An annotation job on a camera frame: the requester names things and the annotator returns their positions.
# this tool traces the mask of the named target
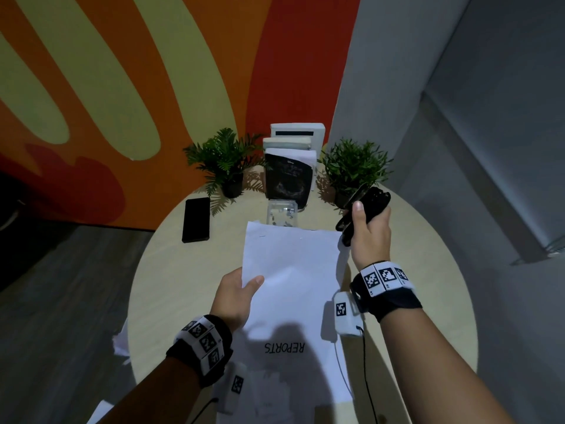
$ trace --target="black book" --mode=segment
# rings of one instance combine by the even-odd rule
[[[312,176],[312,167],[299,160],[283,156],[265,155],[265,185],[268,199],[290,199],[296,201],[301,210],[308,202]]]

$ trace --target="painted wall mural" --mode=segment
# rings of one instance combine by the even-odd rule
[[[329,132],[358,6],[0,0],[0,170],[46,218],[155,229],[204,183],[192,142]]]

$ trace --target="gray floor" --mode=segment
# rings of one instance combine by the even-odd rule
[[[111,337],[151,236],[44,221],[0,232],[1,423],[86,423],[132,389]]]

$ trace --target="green plant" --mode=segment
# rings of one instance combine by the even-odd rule
[[[183,149],[188,165],[199,164],[196,169],[207,172],[205,179],[208,196],[211,196],[218,186],[233,181],[234,177],[245,169],[263,164],[263,158],[257,154],[258,150],[263,150],[261,145],[257,144],[261,136],[246,134],[238,140],[236,133],[225,127],[204,144],[192,144]]]
[[[372,186],[384,181],[392,171],[387,169],[392,159],[388,153],[374,148],[374,143],[359,145],[352,139],[341,139],[318,160],[324,164],[330,184],[337,192],[353,194],[362,184]]]

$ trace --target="table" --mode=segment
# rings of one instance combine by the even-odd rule
[[[259,169],[246,173],[244,194],[235,200],[212,197],[210,239],[181,242],[184,200],[155,231],[139,262],[132,285],[128,309],[129,349],[132,368],[139,382],[161,362],[174,336],[195,315],[207,314],[216,288],[224,274],[241,266],[248,221],[265,222],[267,199],[262,192]],[[188,198],[203,197],[203,189]],[[478,345],[475,316],[463,276],[440,236],[405,200],[391,192],[391,258],[409,274],[418,298],[443,335],[476,370]],[[305,229],[333,230],[339,210],[329,204],[330,189],[323,175],[308,205],[298,214],[298,225]],[[344,284],[357,273],[349,257]],[[368,316],[367,377],[375,408],[388,422],[409,423],[383,335],[376,319]],[[354,402],[316,410],[316,422],[365,422],[371,417],[362,367],[360,339],[343,338]],[[202,392],[194,408],[198,411],[210,398]],[[213,408],[198,419],[215,422]]]

